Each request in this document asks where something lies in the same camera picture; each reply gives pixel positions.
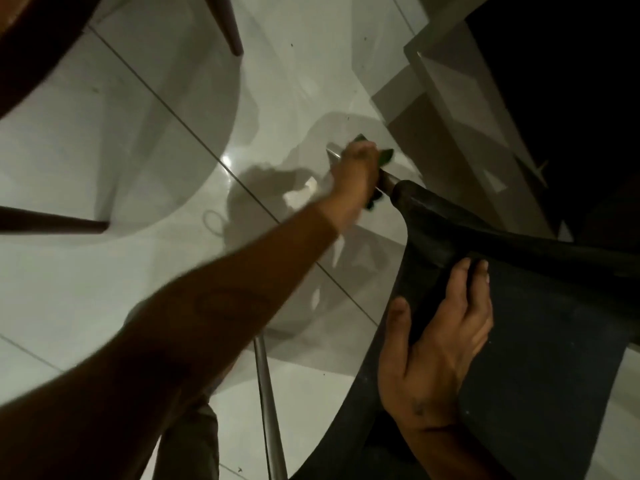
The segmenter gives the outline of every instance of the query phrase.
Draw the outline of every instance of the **wooden chair leg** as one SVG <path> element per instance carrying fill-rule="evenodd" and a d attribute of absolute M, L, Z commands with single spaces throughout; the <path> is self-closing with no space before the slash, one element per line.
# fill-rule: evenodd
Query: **wooden chair leg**
<path fill-rule="evenodd" d="M 0 207 L 0 233 L 100 234 L 109 222 L 43 214 L 30 210 Z"/>
<path fill-rule="evenodd" d="M 234 8 L 231 5 L 231 0 L 206 0 L 209 9 L 216 19 L 220 30 L 227 39 L 231 53 L 236 56 L 244 54 L 244 48 L 242 41 L 240 40 L 240 32 L 238 32 L 238 26 L 236 24 L 236 17 L 234 15 Z"/>

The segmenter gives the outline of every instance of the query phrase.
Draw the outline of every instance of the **dark wooden chair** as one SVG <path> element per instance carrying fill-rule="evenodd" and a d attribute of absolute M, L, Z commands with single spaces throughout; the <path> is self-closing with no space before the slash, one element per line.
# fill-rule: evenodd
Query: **dark wooden chair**
<path fill-rule="evenodd" d="M 244 53 L 231 0 L 206 0 L 233 55 Z M 0 118 L 80 37 L 100 0 L 0 0 Z M 0 233 L 101 233 L 108 221 L 0 207 Z"/>

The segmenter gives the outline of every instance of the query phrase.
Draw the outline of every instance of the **hand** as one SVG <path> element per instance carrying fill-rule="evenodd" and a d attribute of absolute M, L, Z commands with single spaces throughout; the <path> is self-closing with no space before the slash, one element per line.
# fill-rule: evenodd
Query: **hand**
<path fill-rule="evenodd" d="M 453 266 L 444 300 L 411 348 L 409 304 L 399 297 L 389 306 L 378 388 L 382 405 L 401 430 L 458 421 L 458 391 L 493 327 L 489 263 L 478 263 L 467 291 L 470 265 L 465 258 Z"/>
<path fill-rule="evenodd" d="M 332 194 L 347 197 L 361 209 L 369 201 L 378 183 L 380 151 L 372 141 L 354 141 L 331 168 Z"/>

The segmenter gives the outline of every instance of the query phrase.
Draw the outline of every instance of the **black chair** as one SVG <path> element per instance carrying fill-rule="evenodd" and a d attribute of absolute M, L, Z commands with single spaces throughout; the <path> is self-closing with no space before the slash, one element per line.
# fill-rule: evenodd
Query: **black chair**
<path fill-rule="evenodd" d="M 584 478 L 622 355 L 639 329 L 640 257 L 501 232 L 385 172 L 378 186 L 408 228 L 392 296 L 412 306 L 411 342 L 444 297 L 451 266 L 464 256 L 490 263 L 495 327 L 460 392 L 464 423 L 518 479 Z M 384 320 L 293 480 L 429 478 L 380 404 L 383 329 Z M 266 362 L 264 349 L 256 357 Z M 273 398 L 262 387 L 268 373 L 259 375 L 270 476 L 280 480 L 282 447 L 274 409 L 265 407 Z"/>

